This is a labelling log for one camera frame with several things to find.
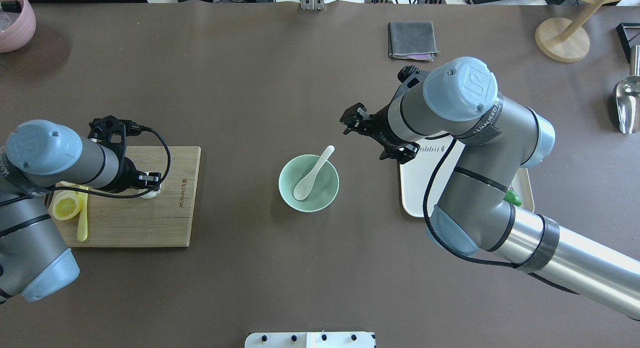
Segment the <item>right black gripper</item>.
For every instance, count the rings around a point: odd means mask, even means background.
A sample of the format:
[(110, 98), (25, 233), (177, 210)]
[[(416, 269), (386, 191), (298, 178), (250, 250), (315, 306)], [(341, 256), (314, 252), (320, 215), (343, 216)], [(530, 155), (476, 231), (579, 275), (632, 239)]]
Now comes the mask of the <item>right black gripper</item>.
[(382, 108), (370, 115), (363, 104), (354, 104), (340, 118), (341, 124), (345, 125), (343, 134), (355, 132), (370, 136), (384, 147), (379, 160), (392, 159), (404, 165), (416, 157), (421, 146), (410, 143), (401, 147), (401, 139), (390, 127), (388, 113), (389, 108)]

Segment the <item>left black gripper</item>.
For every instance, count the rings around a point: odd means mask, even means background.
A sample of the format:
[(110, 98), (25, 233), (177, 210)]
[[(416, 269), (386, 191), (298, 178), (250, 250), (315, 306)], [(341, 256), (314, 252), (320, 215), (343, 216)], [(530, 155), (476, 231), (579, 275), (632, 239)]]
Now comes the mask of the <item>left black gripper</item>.
[(146, 184), (158, 184), (161, 176), (160, 172), (140, 172), (129, 158), (123, 157), (122, 166), (112, 182), (112, 192), (122, 193), (134, 188), (141, 190)]

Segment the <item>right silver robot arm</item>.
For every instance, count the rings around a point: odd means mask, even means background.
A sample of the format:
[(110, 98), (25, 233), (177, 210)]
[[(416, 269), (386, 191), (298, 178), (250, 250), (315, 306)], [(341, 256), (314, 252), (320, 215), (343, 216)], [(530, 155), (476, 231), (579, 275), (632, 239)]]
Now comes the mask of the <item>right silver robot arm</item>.
[(640, 315), (640, 265), (544, 215), (505, 201), (519, 168), (539, 164), (554, 146), (553, 125), (504, 97), (481, 60), (456, 58), (432, 72), (406, 67), (390, 104), (373, 115), (358, 103), (340, 122), (384, 148), (381, 159), (411, 161), (418, 142), (450, 134), (464, 149), (434, 205), (427, 234), (460, 259), (504, 266), (634, 320)]

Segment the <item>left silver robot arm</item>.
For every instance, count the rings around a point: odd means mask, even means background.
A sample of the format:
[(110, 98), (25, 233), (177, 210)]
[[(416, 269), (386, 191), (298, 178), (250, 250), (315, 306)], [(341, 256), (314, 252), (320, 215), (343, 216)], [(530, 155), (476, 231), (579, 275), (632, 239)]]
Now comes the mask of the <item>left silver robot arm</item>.
[(154, 129), (112, 116), (89, 123), (83, 138), (48, 120), (30, 120), (9, 134), (1, 148), (1, 302), (20, 295), (37, 301), (80, 274), (71, 248), (58, 231), (44, 197), (62, 181), (90, 193), (122, 198), (158, 190), (165, 174), (139, 171), (126, 156), (127, 138)]

